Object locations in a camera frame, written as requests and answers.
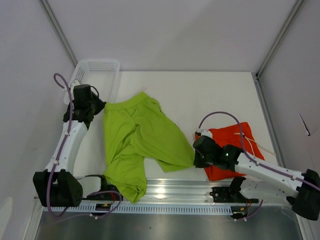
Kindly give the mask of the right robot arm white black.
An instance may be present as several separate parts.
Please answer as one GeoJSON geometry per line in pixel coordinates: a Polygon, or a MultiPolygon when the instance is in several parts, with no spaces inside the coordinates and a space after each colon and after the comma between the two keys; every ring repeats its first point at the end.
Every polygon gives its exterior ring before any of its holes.
{"type": "Polygon", "coordinates": [[[243,149],[219,146],[208,136],[194,143],[194,165],[217,167],[239,173],[229,186],[214,187],[210,192],[216,203],[259,203],[288,205],[298,216],[316,221],[320,216],[320,176],[307,169],[290,170],[265,162],[243,149]]]}

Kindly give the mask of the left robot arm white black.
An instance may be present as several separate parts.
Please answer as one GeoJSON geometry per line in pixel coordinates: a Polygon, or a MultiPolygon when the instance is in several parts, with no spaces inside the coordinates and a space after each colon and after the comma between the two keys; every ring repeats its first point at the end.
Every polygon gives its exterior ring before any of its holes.
{"type": "Polygon", "coordinates": [[[33,175],[33,184],[44,207],[78,207],[83,198],[93,195],[97,200],[108,196],[109,188],[101,175],[74,176],[75,161],[81,143],[94,117],[106,103],[92,91],[89,84],[73,88],[72,103],[63,116],[63,129],[56,150],[43,171],[33,175]]]}

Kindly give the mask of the lime green shorts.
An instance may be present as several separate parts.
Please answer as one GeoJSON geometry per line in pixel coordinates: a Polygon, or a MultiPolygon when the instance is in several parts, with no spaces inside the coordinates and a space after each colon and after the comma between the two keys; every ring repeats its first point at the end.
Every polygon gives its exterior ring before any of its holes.
{"type": "Polygon", "coordinates": [[[107,103],[102,125],[104,175],[133,204],[147,192],[146,158],[156,160],[165,173],[194,165],[195,153],[185,134],[145,92],[107,103]]]}

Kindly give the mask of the orange shorts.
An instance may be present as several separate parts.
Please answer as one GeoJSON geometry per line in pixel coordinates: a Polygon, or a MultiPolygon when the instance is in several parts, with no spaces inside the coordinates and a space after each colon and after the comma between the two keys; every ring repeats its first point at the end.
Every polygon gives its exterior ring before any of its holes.
{"type": "MultiPolygon", "coordinates": [[[[253,134],[248,122],[241,122],[240,125],[242,128],[243,143],[244,143],[245,150],[249,154],[261,160],[265,160],[257,143],[255,142],[255,139],[253,137],[253,134]]],[[[226,145],[233,145],[237,148],[242,147],[240,128],[238,124],[230,125],[223,128],[210,128],[209,130],[212,132],[212,139],[220,147],[223,148],[226,145]]],[[[204,171],[207,175],[208,180],[211,182],[245,176],[244,174],[233,172],[228,169],[223,170],[213,165],[209,167],[205,167],[204,171]]]]}

